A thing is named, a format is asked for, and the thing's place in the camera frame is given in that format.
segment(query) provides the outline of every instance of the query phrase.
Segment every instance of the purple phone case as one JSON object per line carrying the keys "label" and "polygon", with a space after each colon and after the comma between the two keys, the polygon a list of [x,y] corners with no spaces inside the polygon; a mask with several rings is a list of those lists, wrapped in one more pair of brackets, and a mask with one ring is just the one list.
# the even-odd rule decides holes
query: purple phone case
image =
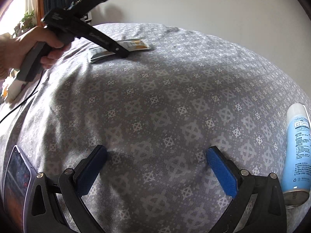
{"label": "purple phone case", "polygon": [[[26,191],[26,196],[25,196],[25,202],[24,202],[24,210],[23,210],[23,231],[24,233],[26,233],[26,213],[27,213],[27,205],[28,205],[28,201],[29,201],[29,195],[30,195],[30,192],[31,192],[31,188],[33,186],[33,183],[34,183],[34,180],[35,180],[35,177],[37,175],[37,172],[34,170],[34,168],[32,167],[32,165],[29,163],[27,157],[25,156],[25,154],[23,153],[23,151],[17,146],[15,145],[13,147],[13,150],[11,152],[11,155],[10,155],[10,159],[8,161],[8,164],[7,164],[7,168],[10,164],[10,161],[11,161],[11,157],[12,157],[12,154],[14,152],[14,149],[16,148],[16,150],[19,152],[21,158],[23,159],[25,165],[27,166],[29,172],[30,172],[30,180],[29,180],[29,185],[27,187],[27,191]],[[4,177],[4,185],[5,185],[5,179],[6,179],[6,176],[7,176],[7,169],[5,171],[5,177]]]}

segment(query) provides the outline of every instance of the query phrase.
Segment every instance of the gray patterned bedsheet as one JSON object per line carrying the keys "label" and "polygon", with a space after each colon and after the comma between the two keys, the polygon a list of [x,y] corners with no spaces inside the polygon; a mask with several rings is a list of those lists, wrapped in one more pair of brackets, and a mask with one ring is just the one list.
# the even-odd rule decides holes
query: gray patterned bedsheet
{"label": "gray patterned bedsheet", "polygon": [[[281,178],[287,109],[295,102],[311,106],[288,75],[199,32],[157,24],[97,28],[115,40],[143,38],[152,50],[88,64],[87,49],[95,45],[75,40],[45,72],[37,94],[0,125],[1,190],[15,144],[50,175],[75,167],[102,144],[108,161],[83,200],[103,229],[190,233],[208,232],[231,200],[206,165],[207,147],[218,146],[240,169]],[[37,81],[13,105],[2,104],[0,116]],[[309,207],[310,200],[287,211],[288,232]]]}

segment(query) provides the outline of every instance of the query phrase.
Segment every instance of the orange curtain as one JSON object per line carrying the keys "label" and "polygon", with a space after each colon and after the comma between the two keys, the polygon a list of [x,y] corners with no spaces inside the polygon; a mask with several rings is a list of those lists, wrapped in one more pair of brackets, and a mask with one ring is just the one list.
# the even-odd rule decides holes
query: orange curtain
{"label": "orange curtain", "polygon": [[41,18],[44,17],[44,5],[43,0],[37,0],[37,25],[44,26],[41,22]]}

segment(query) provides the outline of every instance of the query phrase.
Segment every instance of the black cable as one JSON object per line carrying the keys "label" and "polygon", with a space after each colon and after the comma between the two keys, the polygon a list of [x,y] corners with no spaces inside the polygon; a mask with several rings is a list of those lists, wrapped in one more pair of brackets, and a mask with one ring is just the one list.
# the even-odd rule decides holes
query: black cable
{"label": "black cable", "polygon": [[42,75],[43,75],[43,71],[41,72],[41,76],[40,79],[38,81],[38,84],[36,85],[36,87],[34,88],[34,90],[32,91],[32,93],[25,99],[23,100],[20,104],[18,104],[17,107],[15,107],[14,109],[12,109],[4,118],[1,119],[0,123],[2,123],[4,121],[4,119],[6,119],[12,112],[14,112],[15,110],[17,110],[20,106],[22,106],[30,97],[32,97],[35,93],[37,93],[37,91],[35,92],[35,90],[37,89],[37,87],[40,84],[40,81],[42,79]]}

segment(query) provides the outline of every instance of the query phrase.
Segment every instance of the white bottle cap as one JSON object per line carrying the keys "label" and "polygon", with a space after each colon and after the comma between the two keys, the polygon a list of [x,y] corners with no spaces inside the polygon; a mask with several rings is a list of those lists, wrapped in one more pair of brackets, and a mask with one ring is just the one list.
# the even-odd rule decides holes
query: white bottle cap
{"label": "white bottle cap", "polygon": [[294,103],[291,105],[287,111],[287,126],[290,122],[298,116],[303,116],[308,119],[307,112],[301,103]]}

